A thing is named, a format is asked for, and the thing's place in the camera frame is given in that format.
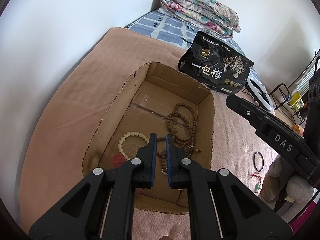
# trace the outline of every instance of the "tree illustration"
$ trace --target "tree illustration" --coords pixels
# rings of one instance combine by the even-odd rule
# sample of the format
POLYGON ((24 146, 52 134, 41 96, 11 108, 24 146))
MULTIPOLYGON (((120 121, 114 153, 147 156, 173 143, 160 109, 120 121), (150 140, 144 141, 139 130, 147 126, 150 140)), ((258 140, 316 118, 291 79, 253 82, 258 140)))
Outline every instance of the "tree illustration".
POLYGON ((231 65, 233 65, 235 63, 233 57, 225 57, 222 60, 222 63, 224 64, 224 68, 223 71, 226 72, 227 68, 230 67, 231 65))
POLYGON ((238 78, 239 74, 243 74, 244 73, 244 68, 243 68, 243 64, 242 64, 242 57, 241 56, 235 56, 234 58, 234 62, 235 64, 232 67, 232 70, 235 70, 236 73, 232 74, 235 78, 238 78))

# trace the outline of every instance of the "triangular cutout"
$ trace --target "triangular cutout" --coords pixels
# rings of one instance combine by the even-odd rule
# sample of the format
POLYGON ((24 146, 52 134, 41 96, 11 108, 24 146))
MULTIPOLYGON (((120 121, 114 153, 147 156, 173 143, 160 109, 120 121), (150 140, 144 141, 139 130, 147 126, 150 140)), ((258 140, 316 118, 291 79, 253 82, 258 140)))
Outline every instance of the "triangular cutout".
POLYGON ((76 194, 74 194, 62 207, 61 211, 74 218, 80 215, 84 201, 87 198, 91 185, 86 183, 76 194))
POLYGON ((237 200, 241 214, 244 218, 250 218, 261 212, 259 206, 256 205, 241 189, 236 185, 232 185, 231 189, 237 200))

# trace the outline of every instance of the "rolled quilt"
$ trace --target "rolled quilt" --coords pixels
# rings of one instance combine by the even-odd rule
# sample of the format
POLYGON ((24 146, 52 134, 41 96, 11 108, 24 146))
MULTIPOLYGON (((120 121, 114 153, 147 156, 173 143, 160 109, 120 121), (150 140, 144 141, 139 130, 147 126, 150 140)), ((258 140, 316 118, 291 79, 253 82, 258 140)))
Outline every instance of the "rolled quilt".
POLYGON ((160 0, 160 3, 177 19, 210 35, 231 39, 233 31, 240 32, 237 13, 216 0, 160 0))

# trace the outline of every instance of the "cardboard box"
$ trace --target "cardboard box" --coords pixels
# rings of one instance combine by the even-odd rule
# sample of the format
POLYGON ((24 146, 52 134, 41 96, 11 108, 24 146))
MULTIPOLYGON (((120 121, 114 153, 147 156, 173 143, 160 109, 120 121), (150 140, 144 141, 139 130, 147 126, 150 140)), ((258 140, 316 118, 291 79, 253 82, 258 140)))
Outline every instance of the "cardboard box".
MULTIPOLYGON (((158 62, 143 65, 133 73, 123 85, 112 102, 98 129, 92 137, 83 160, 84 176, 99 166, 113 169, 112 158, 118 153, 118 141, 124 133, 138 131, 149 137, 154 132, 158 137, 169 131, 166 116, 177 103, 186 103, 197 115, 195 145, 201 153, 194 153, 191 159, 209 169, 211 165, 214 101, 211 91, 189 76, 158 62)), ((191 112, 180 107, 179 112, 192 121, 191 112)), ((177 133, 187 137, 184 123, 178 120, 177 133)), ((139 137, 130 136, 123 142, 125 154, 136 156, 139 147, 146 142, 139 137)), ((165 142, 157 144, 157 151, 165 150, 165 142)), ((137 194, 135 207, 139 209, 167 212, 188 212, 186 190, 171 190, 167 176, 161 173, 161 162, 157 157, 156 176, 152 189, 143 189, 137 194)))

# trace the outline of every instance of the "silver screw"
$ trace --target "silver screw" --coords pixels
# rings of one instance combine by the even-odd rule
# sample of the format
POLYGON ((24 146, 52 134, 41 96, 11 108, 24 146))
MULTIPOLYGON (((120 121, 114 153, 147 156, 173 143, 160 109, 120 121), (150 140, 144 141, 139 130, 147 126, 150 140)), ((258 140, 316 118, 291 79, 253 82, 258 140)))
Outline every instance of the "silver screw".
POLYGON ((227 169, 221 169, 219 173, 222 176, 228 176, 230 172, 227 169))
POLYGON ((131 160, 131 163, 134 164, 134 165, 138 165, 141 163, 141 160, 139 158, 134 158, 131 160))
POLYGON ((102 168, 95 168, 94 170, 93 170, 93 174, 94 175, 100 175, 100 174, 102 174, 103 173, 103 169, 102 168))
POLYGON ((189 165, 189 164, 191 164, 191 160, 188 159, 188 158, 184 158, 184 159, 181 160, 181 163, 184 164, 184 165, 189 165))

